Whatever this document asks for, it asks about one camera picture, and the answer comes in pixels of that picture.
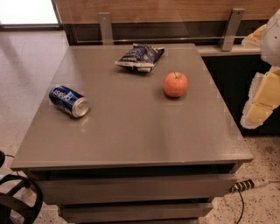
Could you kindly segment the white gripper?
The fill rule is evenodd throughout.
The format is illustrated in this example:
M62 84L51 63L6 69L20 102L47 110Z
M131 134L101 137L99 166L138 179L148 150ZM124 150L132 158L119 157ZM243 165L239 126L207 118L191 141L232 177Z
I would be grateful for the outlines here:
M266 74L256 73L250 84L240 123L243 128L253 130L262 126L280 106L280 9L241 44L261 47L262 60L273 66Z

